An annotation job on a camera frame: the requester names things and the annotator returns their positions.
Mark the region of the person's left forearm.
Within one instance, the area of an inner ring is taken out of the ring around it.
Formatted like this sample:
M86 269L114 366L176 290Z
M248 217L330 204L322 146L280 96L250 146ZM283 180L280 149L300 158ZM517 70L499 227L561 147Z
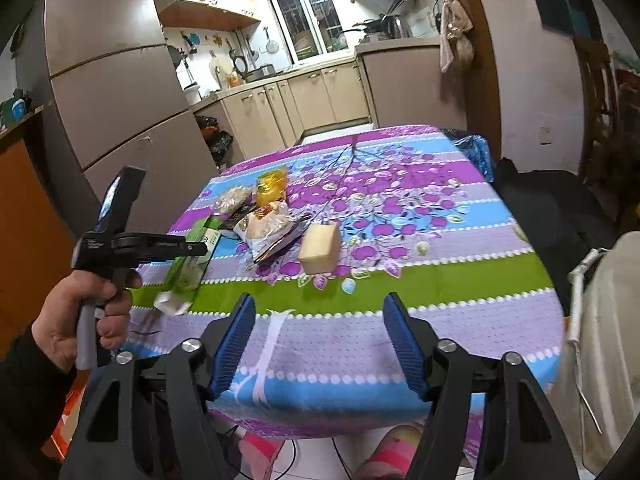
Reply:
M11 344L1 361L1 461L19 463L39 455L60 420L76 379L39 348L31 330Z

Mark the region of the person's left hand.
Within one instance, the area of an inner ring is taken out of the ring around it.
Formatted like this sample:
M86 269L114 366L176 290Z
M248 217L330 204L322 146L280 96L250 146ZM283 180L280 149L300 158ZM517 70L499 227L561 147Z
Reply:
M135 270L127 272L127 284L118 289L112 282L90 272L75 270L49 292L38 318L32 323L32 336L40 350L64 373L74 366L77 356L76 318L80 305L102 304L103 318L96 322L100 345L106 350L121 347L127 337L132 307L130 288L139 288L142 279Z

